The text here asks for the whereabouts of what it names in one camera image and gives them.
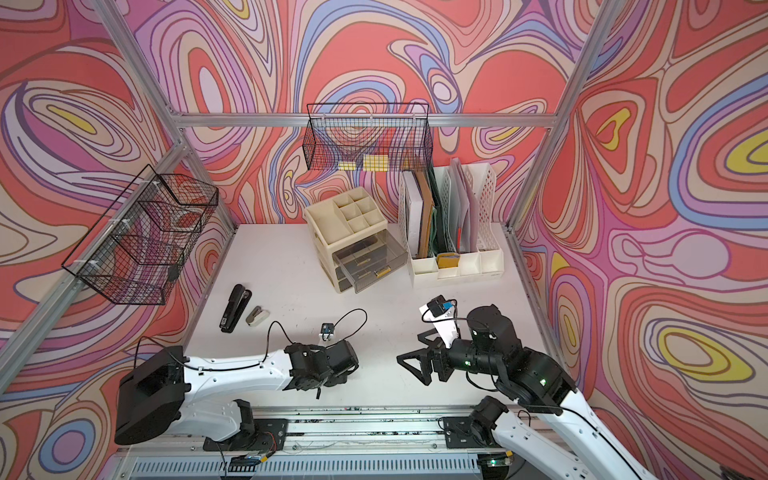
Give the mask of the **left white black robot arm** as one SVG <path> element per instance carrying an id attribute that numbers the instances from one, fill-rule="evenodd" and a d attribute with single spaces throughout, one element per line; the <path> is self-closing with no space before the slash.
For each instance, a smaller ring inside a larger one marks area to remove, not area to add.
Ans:
<path id="1" fill-rule="evenodd" d="M 346 383 L 359 367 L 347 340 L 292 343 L 263 357 L 203 358 L 164 347 L 119 384 L 114 441 L 130 446 L 162 435 L 204 437 L 210 447 L 276 450 L 253 418 L 250 392 L 311 391 Z"/>

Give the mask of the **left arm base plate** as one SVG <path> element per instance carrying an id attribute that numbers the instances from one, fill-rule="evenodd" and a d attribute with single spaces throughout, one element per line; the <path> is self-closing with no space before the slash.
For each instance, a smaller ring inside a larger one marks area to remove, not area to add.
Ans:
<path id="1" fill-rule="evenodd" d="M 288 420 L 285 418 L 256 418 L 242 423 L 239 430 L 220 442 L 206 438 L 204 451 L 250 451 L 268 453 L 283 449 Z"/>

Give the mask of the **beige drawer organizer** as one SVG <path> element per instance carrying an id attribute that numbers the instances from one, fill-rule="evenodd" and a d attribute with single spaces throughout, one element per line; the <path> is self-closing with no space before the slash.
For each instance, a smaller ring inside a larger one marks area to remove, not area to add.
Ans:
<path id="1" fill-rule="evenodd" d="M 320 265 L 337 293 L 352 287 L 333 255 L 385 230 L 387 219 L 363 188 L 339 193 L 304 209 Z"/>

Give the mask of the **transparent top drawer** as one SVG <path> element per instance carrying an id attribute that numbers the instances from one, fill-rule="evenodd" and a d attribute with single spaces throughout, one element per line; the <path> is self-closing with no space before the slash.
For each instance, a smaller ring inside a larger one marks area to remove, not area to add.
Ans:
<path id="1" fill-rule="evenodd" d="M 360 293 L 405 265 L 406 249 L 387 230 L 332 254 L 340 292 Z"/>

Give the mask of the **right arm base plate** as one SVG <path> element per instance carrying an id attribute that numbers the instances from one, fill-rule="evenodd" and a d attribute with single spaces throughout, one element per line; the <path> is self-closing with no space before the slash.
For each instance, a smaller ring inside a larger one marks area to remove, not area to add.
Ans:
<path id="1" fill-rule="evenodd" d="M 480 433 L 470 417 L 448 416 L 437 420 L 448 449 L 490 449 L 499 445 L 490 434 Z"/>

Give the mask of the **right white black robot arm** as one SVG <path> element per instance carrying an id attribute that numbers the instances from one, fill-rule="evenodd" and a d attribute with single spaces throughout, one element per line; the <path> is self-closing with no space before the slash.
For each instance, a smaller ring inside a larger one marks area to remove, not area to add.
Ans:
<path id="1" fill-rule="evenodd" d="M 566 370 L 524 346 L 497 306 L 477 307 L 461 319 L 456 301 L 436 297 L 420 312 L 431 328 L 418 335 L 420 349 L 398 356 L 400 366 L 425 386 L 455 372 L 486 375 L 493 383 L 468 416 L 441 419 L 448 447 L 502 448 L 549 479 L 653 478 Z M 460 321 L 469 329 L 467 339 Z"/>

